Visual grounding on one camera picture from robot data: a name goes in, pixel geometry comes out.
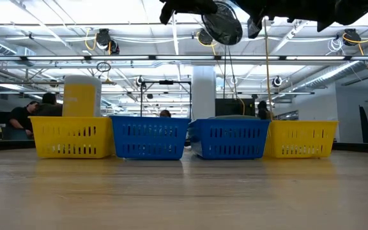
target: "white container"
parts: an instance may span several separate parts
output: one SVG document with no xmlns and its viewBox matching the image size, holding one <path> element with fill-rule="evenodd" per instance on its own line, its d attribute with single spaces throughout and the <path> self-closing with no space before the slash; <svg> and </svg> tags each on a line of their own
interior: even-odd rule
<svg viewBox="0 0 368 230">
<path fill-rule="evenodd" d="M 82 75 L 65 77 L 62 116 L 100 117 L 102 82 Z"/>
</svg>

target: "yellow container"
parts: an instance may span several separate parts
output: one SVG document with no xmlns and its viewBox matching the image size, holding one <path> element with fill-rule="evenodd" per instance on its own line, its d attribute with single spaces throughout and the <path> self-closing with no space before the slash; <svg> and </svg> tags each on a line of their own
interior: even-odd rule
<svg viewBox="0 0 368 230">
<path fill-rule="evenodd" d="M 30 118 L 39 157 L 103 158 L 115 154 L 110 118 Z"/>
<path fill-rule="evenodd" d="M 272 121 L 264 155 L 275 158 L 329 157 L 338 121 Z"/>
</svg>

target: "wooden table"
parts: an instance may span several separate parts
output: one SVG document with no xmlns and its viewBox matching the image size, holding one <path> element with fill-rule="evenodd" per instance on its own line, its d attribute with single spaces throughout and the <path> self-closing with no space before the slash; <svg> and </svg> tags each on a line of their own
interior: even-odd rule
<svg viewBox="0 0 368 230">
<path fill-rule="evenodd" d="M 368 229 L 368 153 L 38 159 L 0 151 L 0 229 Z"/>
</svg>

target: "plastic basket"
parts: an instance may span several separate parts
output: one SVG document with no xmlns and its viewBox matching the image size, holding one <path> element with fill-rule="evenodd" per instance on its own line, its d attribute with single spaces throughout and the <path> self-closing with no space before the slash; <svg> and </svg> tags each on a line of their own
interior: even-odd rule
<svg viewBox="0 0 368 230">
<path fill-rule="evenodd" d="M 111 116 L 116 153 L 122 158 L 178 160 L 189 119 Z"/>
<path fill-rule="evenodd" d="M 272 121 L 265 156 L 329 157 L 338 121 Z"/>
<path fill-rule="evenodd" d="M 205 159 L 261 158 L 269 121 L 198 119 L 190 124 L 192 151 Z"/>
<path fill-rule="evenodd" d="M 39 157 L 103 158 L 114 154 L 110 118 L 30 118 Z"/>
</svg>

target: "blue basket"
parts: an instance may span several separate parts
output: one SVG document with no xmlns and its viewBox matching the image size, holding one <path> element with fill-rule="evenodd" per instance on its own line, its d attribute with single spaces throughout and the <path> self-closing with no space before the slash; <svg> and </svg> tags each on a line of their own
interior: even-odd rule
<svg viewBox="0 0 368 230">
<path fill-rule="evenodd" d="M 189 119 L 111 116 L 116 155 L 121 158 L 179 160 Z"/>
<path fill-rule="evenodd" d="M 197 119 L 188 130 L 192 151 L 210 160 L 261 158 L 269 123 L 258 119 Z"/>
</svg>

